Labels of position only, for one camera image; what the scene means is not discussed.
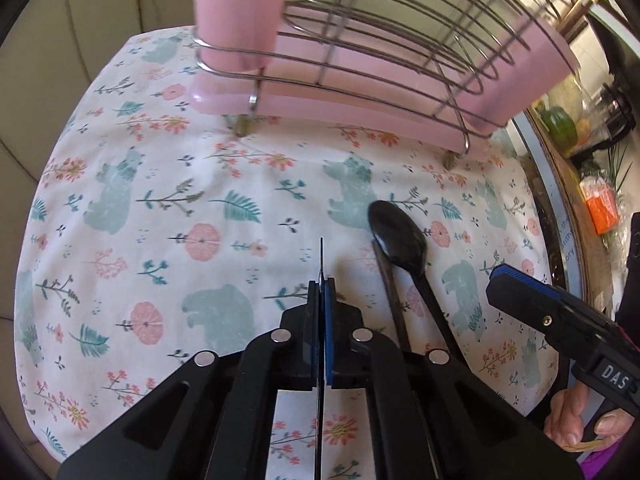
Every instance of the orange package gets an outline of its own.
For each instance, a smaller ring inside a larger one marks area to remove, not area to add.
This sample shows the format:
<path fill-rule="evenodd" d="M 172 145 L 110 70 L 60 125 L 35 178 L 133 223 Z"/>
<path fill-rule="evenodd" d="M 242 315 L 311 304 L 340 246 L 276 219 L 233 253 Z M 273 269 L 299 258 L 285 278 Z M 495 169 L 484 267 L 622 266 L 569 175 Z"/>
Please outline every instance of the orange package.
<path fill-rule="evenodd" d="M 599 176 L 585 177 L 580 183 L 587 208 L 596 227 L 596 232 L 603 235 L 613 229 L 620 221 L 616 196 L 611 186 Z"/>

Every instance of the silver rivet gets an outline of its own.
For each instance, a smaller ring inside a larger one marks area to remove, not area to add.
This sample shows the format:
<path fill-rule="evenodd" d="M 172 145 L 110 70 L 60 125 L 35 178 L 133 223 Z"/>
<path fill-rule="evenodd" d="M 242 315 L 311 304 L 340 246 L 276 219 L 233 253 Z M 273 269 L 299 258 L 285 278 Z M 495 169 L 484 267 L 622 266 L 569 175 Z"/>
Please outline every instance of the silver rivet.
<path fill-rule="evenodd" d="M 274 343 L 286 343 L 289 339 L 291 339 L 291 332 L 286 328 L 277 328 L 271 332 L 271 340 Z"/>
<path fill-rule="evenodd" d="M 353 335 L 356 341 L 360 341 L 361 343 L 371 341 L 373 338 L 373 332 L 368 328 L 357 328 L 351 335 Z"/>
<path fill-rule="evenodd" d="M 203 350 L 202 352 L 198 352 L 196 357 L 193 358 L 193 361 L 198 366 L 209 366 L 212 365 L 216 360 L 216 355 L 213 352 L 209 352 L 209 350 Z"/>
<path fill-rule="evenodd" d="M 444 350 L 432 350 L 429 352 L 429 361 L 435 365 L 445 365 L 449 362 L 449 354 Z"/>

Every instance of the white patterned fabric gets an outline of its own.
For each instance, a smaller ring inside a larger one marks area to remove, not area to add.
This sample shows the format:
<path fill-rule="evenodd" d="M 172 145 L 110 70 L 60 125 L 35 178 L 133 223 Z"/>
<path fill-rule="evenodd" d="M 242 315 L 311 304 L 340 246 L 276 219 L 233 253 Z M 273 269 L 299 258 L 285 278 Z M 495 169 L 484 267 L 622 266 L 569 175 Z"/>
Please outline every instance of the white patterned fabric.
<path fill-rule="evenodd" d="M 365 324 L 395 338 L 367 206 L 425 229 L 427 276 L 471 369 L 522 413 L 557 355 L 486 302 L 507 262 L 549 277 L 527 181 L 501 135 L 459 161 L 393 134 L 263 118 L 238 139 L 192 109 L 190 29 L 133 37 L 88 89 L 42 175 L 18 268 L 15 351 L 33 431 L 59 460 L 202 349 L 243 350 L 325 274 Z M 443 345 L 404 272 L 412 348 Z M 361 391 L 328 392 L 324 478 L 374 477 Z M 267 480 L 310 478 L 314 396 L 282 393 Z"/>

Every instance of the brown wooden stick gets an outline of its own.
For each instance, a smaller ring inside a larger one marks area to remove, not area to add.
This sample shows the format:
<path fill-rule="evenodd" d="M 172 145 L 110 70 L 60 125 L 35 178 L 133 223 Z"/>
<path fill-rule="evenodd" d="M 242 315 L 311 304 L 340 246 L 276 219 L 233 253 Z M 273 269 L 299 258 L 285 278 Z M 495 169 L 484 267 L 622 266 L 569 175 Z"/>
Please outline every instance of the brown wooden stick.
<path fill-rule="evenodd" d="M 396 280 L 394 279 L 393 264 L 386 257 L 385 252 L 380 247 L 377 240 L 373 240 L 373 251 L 376 254 L 376 262 L 378 263 L 378 270 L 382 276 L 382 282 L 385 284 L 386 298 L 389 302 L 391 309 L 391 316 L 394 319 L 394 325 L 396 326 L 396 334 L 398 336 L 398 345 L 403 352 L 411 351 L 411 343 L 409 342 L 409 334 L 406 331 L 406 324 L 404 322 L 404 310 L 402 309 L 402 303 L 398 297 L 398 290 L 396 289 Z"/>

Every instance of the black sleeve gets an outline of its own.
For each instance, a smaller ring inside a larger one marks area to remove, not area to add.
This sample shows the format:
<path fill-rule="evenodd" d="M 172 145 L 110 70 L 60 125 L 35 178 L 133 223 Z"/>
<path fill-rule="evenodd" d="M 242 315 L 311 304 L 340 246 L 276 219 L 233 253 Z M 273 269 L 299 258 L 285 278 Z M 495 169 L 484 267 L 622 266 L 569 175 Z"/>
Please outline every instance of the black sleeve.
<path fill-rule="evenodd" d="M 640 212 L 631 219 L 631 244 L 626 259 L 628 277 L 616 322 L 640 347 Z"/>

